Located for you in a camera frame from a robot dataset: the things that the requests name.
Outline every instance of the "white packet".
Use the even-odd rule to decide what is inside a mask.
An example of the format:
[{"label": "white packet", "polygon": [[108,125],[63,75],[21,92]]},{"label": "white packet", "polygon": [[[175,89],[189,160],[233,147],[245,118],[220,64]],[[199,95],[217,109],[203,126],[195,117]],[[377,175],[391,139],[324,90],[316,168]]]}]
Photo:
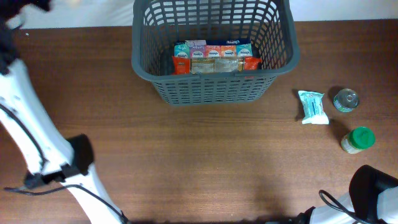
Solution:
[{"label": "white packet", "polygon": [[304,107],[303,124],[329,124],[328,116],[323,110],[322,93],[298,91],[298,95]]}]

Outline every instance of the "metal can lid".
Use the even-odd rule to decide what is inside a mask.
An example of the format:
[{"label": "metal can lid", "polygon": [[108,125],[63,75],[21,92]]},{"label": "metal can lid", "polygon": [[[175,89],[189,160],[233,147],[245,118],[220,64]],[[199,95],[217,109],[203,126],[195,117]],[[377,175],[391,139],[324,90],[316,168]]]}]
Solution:
[{"label": "metal can lid", "polygon": [[337,94],[337,100],[345,108],[355,109],[359,105],[358,94],[349,88],[342,89]]},{"label": "metal can lid", "polygon": [[367,127],[359,127],[352,131],[348,139],[350,143],[357,149],[367,149],[376,142],[376,137],[372,130]]}]

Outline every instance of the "snack package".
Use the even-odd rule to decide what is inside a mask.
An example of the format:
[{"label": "snack package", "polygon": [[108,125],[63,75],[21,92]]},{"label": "snack package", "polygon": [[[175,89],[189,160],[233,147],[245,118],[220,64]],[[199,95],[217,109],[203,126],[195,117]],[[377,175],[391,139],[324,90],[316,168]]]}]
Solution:
[{"label": "snack package", "polygon": [[238,57],[251,57],[253,52],[251,50],[251,44],[242,44],[236,46],[236,53]]},{"label": "snack package", "polygon": [[192,74],[213,73],[215,60],[212,58],[193,58],[191,60]]},{"label": "snack package", "polygon": [[191,70],[191,60],[187,58],[173,57],[174,70],[173,75],[188,74]]},{"label": "snack package", "polygon": [[198,47],[198,46],[204,46],[206,45],[205,40],[186,40],[185,43],[187,44],[188,47]]},{"label": "snack package", "polygon": [[175,44],[174,57],[190,58],[190,50],[185,42],[179,42]]},{"label": "snack package", "polygon": [[243,70],[243,58],[216,58],[215,72],[233,72]]},{"label": "snack package", "polygon": [[222,57],[236,57],[236,46],[221,46]]},{"label": "snack package", "polygon": [[190,47],[191,58],[204,58],[205,52],[206,52],[205,46]]},{"label": "snack package", "polygon": [[221,57],[221,46],[219,45],[206,45],[206,54],[205,57]]},{"label": "snack package", "polygon": [[257,70],[259,63],[261,63],[261,58],[245,57],[244,58],[244,69],[245,70]]},{"label": "snack package", "polygon": [[298,95],[304,107],[303,124],[329,124],[328,116],[323,110],[322,93],[298,91]]}]

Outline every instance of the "gray plastic basket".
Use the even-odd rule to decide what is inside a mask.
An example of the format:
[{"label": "gray plastic basket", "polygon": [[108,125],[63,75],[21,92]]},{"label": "gray plastic basket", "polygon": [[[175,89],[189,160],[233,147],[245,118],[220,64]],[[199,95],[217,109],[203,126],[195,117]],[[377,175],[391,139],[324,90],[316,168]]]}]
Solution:
[{"label": "gray plastic basket", "polygon": [[[174,43],[203,39],[250,39],[261,69],[170,75]],[[171,105],[254,101],[300,58],[288,0],[136,0],[132,45],[134,71]]]}]

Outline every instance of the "green lid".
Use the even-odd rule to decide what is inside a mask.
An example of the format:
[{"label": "green lid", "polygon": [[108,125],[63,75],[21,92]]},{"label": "green lid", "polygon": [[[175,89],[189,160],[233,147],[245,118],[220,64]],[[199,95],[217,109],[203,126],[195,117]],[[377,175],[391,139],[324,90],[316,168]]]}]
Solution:
[{"label": "green lid", "polygon": [[376,137],[369,128],[359,127],[349,134],[349,141],[357,149],[367,149],[373,146]]}]

